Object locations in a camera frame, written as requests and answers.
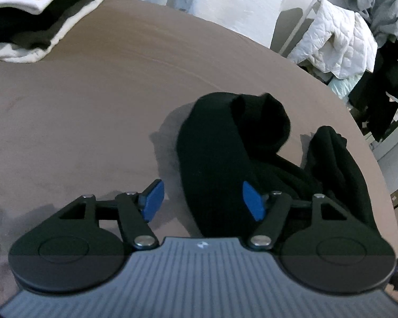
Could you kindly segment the black garment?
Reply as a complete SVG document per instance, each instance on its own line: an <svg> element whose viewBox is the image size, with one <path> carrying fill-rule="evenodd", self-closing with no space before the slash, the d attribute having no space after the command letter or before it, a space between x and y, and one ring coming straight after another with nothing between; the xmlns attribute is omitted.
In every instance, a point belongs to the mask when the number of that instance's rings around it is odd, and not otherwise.
<svg viewBox="0 0 398 318"><path fill-rule="evenodd" d="M348 100L358 110L359 127L376 141L384 139L398 110L398 41L378 50L374 70L361 77Z"/></svg>
<svg viewBox="0 0 398 318"><path fill-rule="evenodd" d="M211 93L197 100L180 128L177 154L185 199L206 238L245 238L257 221L242 197L249 183L260 194L280 191L308 201L321 193L369 228L376 223L365 179L347 140L321 126L310 140L304 167L278 154L290 136L280 101Z"/></svg>

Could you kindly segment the white clothes rack pole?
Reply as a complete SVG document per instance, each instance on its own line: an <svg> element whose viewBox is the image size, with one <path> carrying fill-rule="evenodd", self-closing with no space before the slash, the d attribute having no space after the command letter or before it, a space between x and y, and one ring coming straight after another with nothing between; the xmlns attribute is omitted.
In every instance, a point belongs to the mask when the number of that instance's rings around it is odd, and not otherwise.
<svg viewBox="0 0 398 318"><path fill-rule="evenodd" d="M280 55L284 55L286 49L288 48L290 43L293 41L293 38L298 33L298 31L301 28L303 22L307 19L307 16L310 14L311 9L313 8L313 6L314 6L314 4L316 2L317 2L317 0L311 0L311 2L308 5L308 7L303 11L303 15L298 20L297 24L295 25L295 27L293 28L293 30L289 34L288 38L285 40L283 46L280 48L280 50L278 52Z"/></svg>

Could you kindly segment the folded white black clothes stack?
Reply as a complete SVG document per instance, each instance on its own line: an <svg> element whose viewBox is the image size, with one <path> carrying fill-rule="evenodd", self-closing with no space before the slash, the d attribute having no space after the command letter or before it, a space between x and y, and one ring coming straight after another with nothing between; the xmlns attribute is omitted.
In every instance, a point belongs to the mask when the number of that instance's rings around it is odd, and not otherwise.
<svg viewBox="0 0 398 318"><path fill-rule="evenodd" d="M104 0L0 0L0 61L35 63Z"/></svg>

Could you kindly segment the black hanging garment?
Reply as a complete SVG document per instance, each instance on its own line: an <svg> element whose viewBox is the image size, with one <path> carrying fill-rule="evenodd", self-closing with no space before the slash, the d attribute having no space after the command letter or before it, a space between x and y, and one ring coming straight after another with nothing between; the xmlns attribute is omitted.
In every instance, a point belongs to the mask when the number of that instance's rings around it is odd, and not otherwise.
<svg viewBox="0 0 398 318"><path fill-rule="evenodd" d="M376 141L384 139L398 110L398 41L378 50L374 70L361 77L348 100L358 110L359 127Z"/></svg>

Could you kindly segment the white quilted jacket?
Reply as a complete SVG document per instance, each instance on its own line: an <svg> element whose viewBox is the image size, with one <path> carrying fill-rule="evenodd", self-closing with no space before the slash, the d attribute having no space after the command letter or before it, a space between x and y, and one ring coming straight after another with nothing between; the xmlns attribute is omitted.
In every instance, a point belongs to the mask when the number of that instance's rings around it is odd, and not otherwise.
<svg viewBox="0 0 398 318"><path fill-rule="evenodd" d="M372 72L378 44L362 16L320 0L315 19L288 55L338 79Z"/></svg>

